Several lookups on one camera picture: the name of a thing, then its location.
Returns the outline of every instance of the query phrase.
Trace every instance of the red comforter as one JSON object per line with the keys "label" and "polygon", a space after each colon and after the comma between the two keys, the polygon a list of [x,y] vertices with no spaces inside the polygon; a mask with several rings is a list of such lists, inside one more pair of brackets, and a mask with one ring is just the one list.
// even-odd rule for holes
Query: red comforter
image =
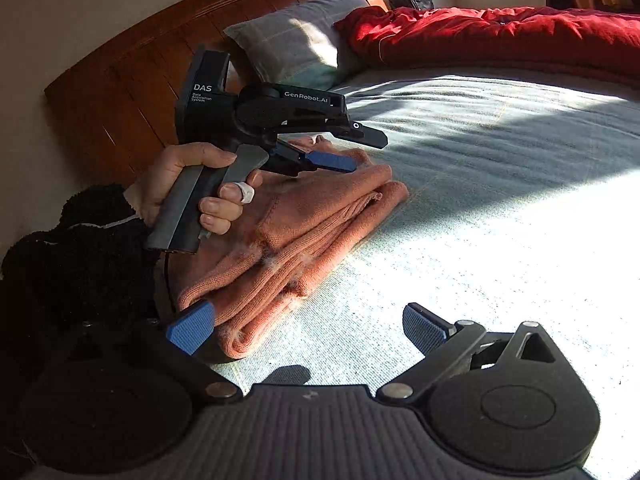
{"label": "red comforter", "polygon": [[363,7],[335,28],[374,66],[508,66],[640,88],[640,16],[630,14]]}

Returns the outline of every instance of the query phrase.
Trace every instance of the black sleeve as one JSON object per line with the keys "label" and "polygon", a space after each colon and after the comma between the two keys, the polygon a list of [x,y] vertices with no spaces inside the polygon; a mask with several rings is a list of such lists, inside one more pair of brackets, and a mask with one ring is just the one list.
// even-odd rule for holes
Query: black sleeve
{"label": "black sleeve", "polygon": [[55,229],[24,237],[5,256],[3,288],[13,304],[4,308],[28,318],[22,330],[31,333],[40,352],[86,320],[118,329],[155,315],[158,252],[144,248],[149,228],[123,192],[111,185],[75,195]]}

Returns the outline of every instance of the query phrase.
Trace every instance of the silver bolt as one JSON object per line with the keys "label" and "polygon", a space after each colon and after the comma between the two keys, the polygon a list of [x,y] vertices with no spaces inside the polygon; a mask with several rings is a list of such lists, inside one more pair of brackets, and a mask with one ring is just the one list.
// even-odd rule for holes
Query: silver bolt
{"label": "silver bolt", "polygon": [[233,397],[238,388],[235,384],[232,383],[211,383],[207,385],[204,389],[208,396],[216,397],[218,399],[228,399],[229,397]]}
{"label": "silver bolt", "polygon": [[406,399],[414,394],[414,389],[404,383],[389,383],[380,390],[385,397],[390,399]]}

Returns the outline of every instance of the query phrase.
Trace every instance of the sunlit bed sheet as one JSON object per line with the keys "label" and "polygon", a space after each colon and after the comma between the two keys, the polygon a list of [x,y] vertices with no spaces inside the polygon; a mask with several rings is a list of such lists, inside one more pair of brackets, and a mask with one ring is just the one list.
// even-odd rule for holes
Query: sunlit bed sheet
{"label": "sunlit bed sheet", "polygon": [[[537,320],[596,399],[598,479],[640,469],[640,100],[513,70],[365,72],[337,91],[381,128],[411,197],[251,357],[217,370],[248,391],[278,367],[377,387],[421,359],[411,301],[511,331]],[[286,368],[295,375],[302,368]]]}

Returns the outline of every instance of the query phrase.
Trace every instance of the cable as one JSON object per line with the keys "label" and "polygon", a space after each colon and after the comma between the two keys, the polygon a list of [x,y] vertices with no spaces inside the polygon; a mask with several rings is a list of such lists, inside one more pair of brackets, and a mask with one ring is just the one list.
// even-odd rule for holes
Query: cable
{"label": "cable", "polygon": [[169,295],[169,303],[171,304],[171,312],[177,313],[174,303],[174,295],[171,294],[171,285],[169,285],[169,253],[164,254],[164,284],[166,285],[166,293]]}

